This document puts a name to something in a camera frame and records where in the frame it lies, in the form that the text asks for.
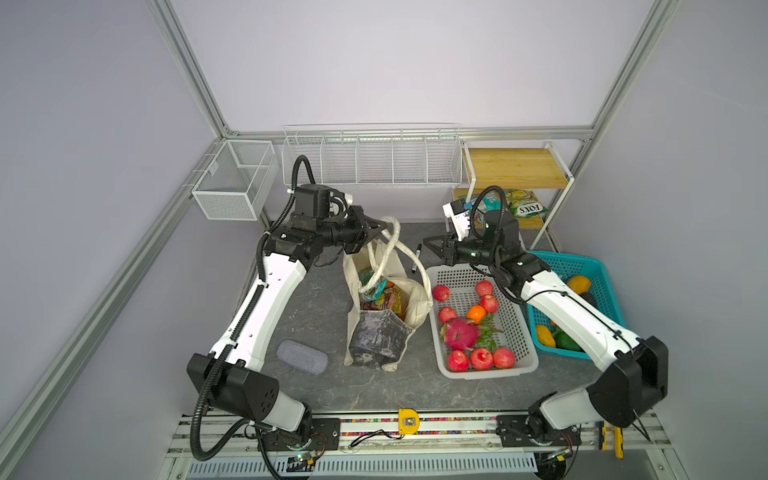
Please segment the orange pink snack bag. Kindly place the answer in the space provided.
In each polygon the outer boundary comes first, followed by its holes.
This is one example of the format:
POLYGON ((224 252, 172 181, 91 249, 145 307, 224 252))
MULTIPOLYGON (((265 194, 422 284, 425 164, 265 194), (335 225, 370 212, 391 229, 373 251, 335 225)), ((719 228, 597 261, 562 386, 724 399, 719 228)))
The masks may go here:
POLYGON ((406 307, 403 303, 403 292, 399 287, 392 286, 386 288, 383 291, 381 300, 380 308, 382 310, 389 310, 401 320, 405 320, 406 307))

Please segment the teal pink snack bag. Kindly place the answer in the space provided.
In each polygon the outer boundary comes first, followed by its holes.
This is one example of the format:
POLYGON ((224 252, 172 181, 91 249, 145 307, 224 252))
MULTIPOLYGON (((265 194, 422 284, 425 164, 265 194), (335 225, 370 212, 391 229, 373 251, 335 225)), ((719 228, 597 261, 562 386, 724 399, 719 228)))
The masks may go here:
MULTIPOLYGON (((358 278, 361 286, 365 287, 373 278, 374 274, 375 271, 370 267, 360 270, 358 272, 358 278)), ((388 284, 389 281, 384 276, 380 276, 370 288, 359 293, 360 300, 363 303, 377 303, 382 301, 385 297, 385 291, 388 288, 388 284)))

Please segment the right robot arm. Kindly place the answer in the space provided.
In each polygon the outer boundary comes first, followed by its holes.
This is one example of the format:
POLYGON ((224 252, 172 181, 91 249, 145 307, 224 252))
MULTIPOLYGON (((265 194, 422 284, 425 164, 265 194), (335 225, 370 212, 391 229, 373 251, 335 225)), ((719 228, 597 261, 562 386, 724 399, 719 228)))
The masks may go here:
POLYGON ((528 410, 526 434, 539 445, 567 429, 604 420, 626 428, 666 398, 669 350, 658 338, 642 338, 620 326, 584 300, 539 256, 519 240, 519 223, 506 205, 474 222, 476 205, 452 201, 443 207, 453 229, 426 237, 425 247, 445 265, 477 267, 487 273, 502 296, 543 312, 600 370, 598 379, 563 393, 553 393, 528 410))

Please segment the beige canvas grocery bag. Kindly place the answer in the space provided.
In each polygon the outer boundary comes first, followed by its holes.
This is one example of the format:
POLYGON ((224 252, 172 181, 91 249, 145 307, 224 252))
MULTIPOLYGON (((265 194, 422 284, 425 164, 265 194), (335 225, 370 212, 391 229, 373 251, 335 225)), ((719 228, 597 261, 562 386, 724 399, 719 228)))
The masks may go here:
POLYGON ((394 372, 434 300, 426 269, 399 240, 399 221, 393 217, 383 221, 382 239, 342 260, 353 302, 344 364, 394 372))

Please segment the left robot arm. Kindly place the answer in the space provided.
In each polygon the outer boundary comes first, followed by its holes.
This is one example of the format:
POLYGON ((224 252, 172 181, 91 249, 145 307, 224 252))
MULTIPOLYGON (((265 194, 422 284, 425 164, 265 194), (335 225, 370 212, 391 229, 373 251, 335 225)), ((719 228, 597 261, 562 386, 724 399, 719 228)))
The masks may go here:
POLYGON ((257 247, 257 274, 232 322, 209 353, 193 355, 187 365, 198 415, 213 407, 274 429, 301 430, 307 407, 261 372, 272 335, 325 249, 357 253, 392 225, 367 216, 346 194, 325 185, 297 186, 292 199, 286 218, 257 247))

